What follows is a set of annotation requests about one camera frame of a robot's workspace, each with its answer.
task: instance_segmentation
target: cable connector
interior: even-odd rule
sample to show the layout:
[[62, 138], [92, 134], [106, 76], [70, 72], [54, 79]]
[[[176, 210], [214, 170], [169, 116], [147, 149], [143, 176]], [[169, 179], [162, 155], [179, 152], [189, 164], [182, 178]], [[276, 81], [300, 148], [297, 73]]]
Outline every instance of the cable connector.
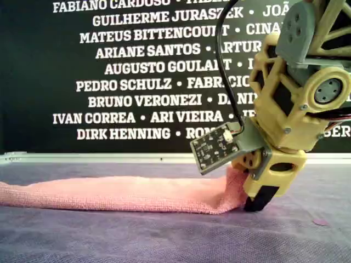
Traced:
[[233, 142], [233, 136], [232, 136], [230, 130], [225, 130], [225, 132], [223, 133], [223, 138], [229, 144]]

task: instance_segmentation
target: pink towel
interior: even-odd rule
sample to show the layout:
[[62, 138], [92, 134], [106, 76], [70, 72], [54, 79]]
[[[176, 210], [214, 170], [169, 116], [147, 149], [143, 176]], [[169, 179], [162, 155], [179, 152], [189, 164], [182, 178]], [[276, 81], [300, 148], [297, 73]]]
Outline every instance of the pink towel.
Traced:
[[0, 182], [0, 205], [68, 210], [221, 214], [247, 198], [247, 177], [232, 167], [222, 178], [165, 179], [114, 176], [74, 178], [28, 186]]

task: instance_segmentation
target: gray plastic bracket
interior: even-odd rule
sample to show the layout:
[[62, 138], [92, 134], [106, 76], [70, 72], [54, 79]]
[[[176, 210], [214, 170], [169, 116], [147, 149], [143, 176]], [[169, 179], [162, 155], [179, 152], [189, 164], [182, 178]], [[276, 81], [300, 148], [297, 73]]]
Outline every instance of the gray plastic bracket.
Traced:
[[302, 64], [315, 31], [315, 11], [311, 3], [299, 2], [287, 12], [276, 53], [289, 65]]
[[230, 129], [231, 127], [235, 127], [235, 129], [237, 129], [238, 123], [225, 123], [210, 133], [205, 134], [204, 136], [197, 138], [190, 143], [197, 167], [202, 175], [208, 174], [209, 172], [247, 153], [253, 152], [257, 149], [268, 148], [267, 143], [263, 139], [259, 130], [252, 123], [252, 120], [250, 118], [245, 118], [245, 130], [243, 133], [233, 138], [234, 141], [231, 147], [233, 149], [230, 151], [230, 153], [226, 154], [225, 156], [216, 157], [212, 154], [212, 152], [208, 151], [209, 158], [213, 158], [216, 161], [213, 161], [209, 165], [204, 166], [203, 162], [199, 159], [200, 157], [197, 155], [199, 152], [197, 147], [200, 145], [201, 147], [206, 147], [206, 149], [208, 149], [208, 147], [212, 149], [218, 148], [218, 144], [221, 144], [222, 142], [211, 139], [215, 138], [216, 134], [218, 134], [223, 128], [226, 127], [229, 127]]
[[290, 65], [287, 66], [289, 75], [303, 87], [307, 80], [314, 74], [317, 66], [309, 66], [308, 68], [297, 68]]
[[269, 147], [265, 147], [264, 150], [261, 153], [262, 155], [262, 161], [259, 164], [259, 167], [256, 169], [251, 169], [249, 170], [250, 175], [252, 176], [252, 178], [254, 180], [259, 180], [259, 178], [261, 177], [263, 171], [265, 170], [267, 164], [269, 163], [269, 160], [272, 157], [272, 149]]

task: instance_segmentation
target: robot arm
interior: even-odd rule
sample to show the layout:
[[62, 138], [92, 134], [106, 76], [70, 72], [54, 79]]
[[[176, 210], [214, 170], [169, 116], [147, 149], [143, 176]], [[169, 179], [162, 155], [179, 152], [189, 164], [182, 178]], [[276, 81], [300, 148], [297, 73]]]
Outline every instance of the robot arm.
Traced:
[[[223, 17], [236, 2], [227, 4]], [[216, 51], [220, 65], [219, 48]], [[295, 4], [280, 35], [268, 35], [255, 56], [250, 75], [250, 86], [258, 95], [255, 117], [241, 118], [221, 70], [238, 121], [191, 142], [200, 172], [231, 162], [248, 173], [245, 210], [262, 210], [286, 192], [305, 165], [305, 153], [325, 131], [351, 119], [350, 108], [342, 108], [351, 93], [350, 74], [351, 0]]]

